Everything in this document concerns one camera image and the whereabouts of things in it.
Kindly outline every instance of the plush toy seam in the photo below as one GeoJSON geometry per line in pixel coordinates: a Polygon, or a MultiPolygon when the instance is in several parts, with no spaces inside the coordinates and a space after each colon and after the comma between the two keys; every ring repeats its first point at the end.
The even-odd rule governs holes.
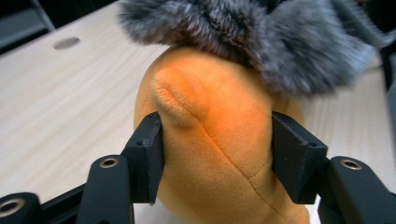
{"type": "MultiPolygon", "coordinates": [[[[165,89],[165,91],[168,91],[168,93],[175,97],[175,95],[170,92],[168,89],[165,89]]],[[[254,185],[252,184],[250,177],[246,176],[231,160],[230,158],[224,153],[224,151],[221,150],[221,147],[219,146],[219,144],[214,140],[214,138],[209,134],[209,132],[207,131],[207,129],[205,128],[205,125],[202,124],[202,122],[196,118],[188,108],[186,108],[183,104],[180,104],[178,101],[177,104],[182,107],[188,114],[190,114],[194,119],[196,119],[199,123],[199,125],[202,127],[202,129],[205,131],[205,134],[207,135],[207,137],[213,142],[213,144],[216,146],[216,148],[218,149],[218,151],[220,151],[223,156],[227,159],[226,161],[228,161],[236,170],[239,171],[239,173],[248,181],[248,183],[250,184],[250,186],[254,189],[254,191],[256,192],[256,194],[262,199],[263,202],[265,202],[276,214],[278,214],[279,217],[281,217],[285,223],[288,223],[287,219],[282,216],[279,211],[277,211],[270,203],[268,203],[261,195],[260,193],[257,191],[257,189],[254,187],[254,185]]]]}

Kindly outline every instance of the stitched seam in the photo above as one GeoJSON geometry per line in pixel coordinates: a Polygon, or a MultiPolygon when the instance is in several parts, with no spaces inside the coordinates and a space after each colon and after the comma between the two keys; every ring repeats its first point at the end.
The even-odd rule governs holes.
{"type": "MultiPolygon", "coordinates": [[[[176,96],[169,91],[168,89],[165,89],[174,99],[176,99],[176,96]]],[[[180,104],[179,101],[175,101],[179,106],[181,106],[187,113],[189,113],[193,118],[195,118],[198,123],[200,124],[200,126],[204,129],[206,135],[210,138],[210,140],[215,144],[216,148],[224,155],[225,158],[227,158],[227,161],[236,169],[239,171],[239,173],[241,173],[242,176],[244,176],[247,181],[249,182],[250,186],[254,189],[254,191],[256,192],[256,194],[262,199],[263,202],[265,202],[266,204],[268,204],[268,206],[274,210],[283,220],[285,223],[288,223],[288,221],[286,220],[285,217],[283,217],[282,215],[279,214],[279,212],[271,205],[269,204],[261,195],[260,193],[257,191],[257,189],[253,186],[253,184],[250,181],[250,177],[247,177],[235,164],[233,164],[233,162],[230,160],[229,157],[227,157],[227,155],[224,153],[224,151],[221,150],[221,147],[219,146],[219,144],[214,140],[214,138],[209,134],[209,132],[206,130],[205,126],[200,122],[200,120],[198,120],[198,118],[196,118],[183,104],[180,104]]]]}

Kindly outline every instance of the table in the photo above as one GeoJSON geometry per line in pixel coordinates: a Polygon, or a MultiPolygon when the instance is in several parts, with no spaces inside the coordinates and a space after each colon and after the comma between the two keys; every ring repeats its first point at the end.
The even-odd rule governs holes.
{"type": "MultiPolygon", "coordinates": [[[[86,181],[96,159],[119,154],[133,132],[134,98],[166,46],[133,44],[119,3],[0,57],[0,196],[30,191],[45,202],[86,181]],[[60,41],[76,37],[55,48],[60,41]]],[[[396,191],[394,143],[376,65],[356,86],[306,106],[306,127],[328,157],[368,163],[396,191]]],[[[308,206],[318,223],[314,205],[308,206]]],[[[161,202],[136,204],[136,223],[181,223],[161,202]]]]}

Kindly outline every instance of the plush toy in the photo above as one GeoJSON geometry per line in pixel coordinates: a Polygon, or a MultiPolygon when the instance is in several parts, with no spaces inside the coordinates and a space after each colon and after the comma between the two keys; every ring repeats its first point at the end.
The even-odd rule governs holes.
{"type": "Polygon", "coordinates": [[[158,111],[161,201],[187,223],[307,223],[272,172],[272,110],[302,119],[296,101],[257,74],[192,48],[166,51],[147,71],[135,125],[158,111]]]}
{"type": "Polygon", "coordinates": [[[160,114],[159,197],[187,223],[308,223],[272,172],[272,111],[303,123],[294,95],[347,86],[374,52],[365,39],[388,41],[350,29],[348,4],[275,2],[124,1],[134,41],[173,45],[141,82],[134,125],[160,114]]]}

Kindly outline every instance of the bolt hole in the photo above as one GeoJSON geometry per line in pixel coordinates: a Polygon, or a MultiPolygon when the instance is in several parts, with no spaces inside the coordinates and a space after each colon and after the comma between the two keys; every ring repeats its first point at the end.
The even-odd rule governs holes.
{"type": "Polygon", "coordinates": [[[18,212],[25,204],[23,199],[12,199],[0,204],[0,217],[7,217],[18,212]]]}
{"type": "Polygon", "coordinates": [[[115,159],[115,158],[110,158],[110,159],[106,159],[104,161],[102,161],[100,163],[100,166],[102,168],[110,168],[113,166],[116,166],[119,163],[119,160],[115,159]]]}
{"type": "Polygon", "coordinates": [[[57,50],[61,49],[70,49],[79,43],[79,39],[77,37],[69,37],[64,40],[61,40],[53,45],[53,47],[57,50]]]}
{"type": "Polygon", "coordinates": [[[342,160],[341,164],[343,164],[346,168],[351,170],[361,170],[361,165],[355,161],[342,160]]]}

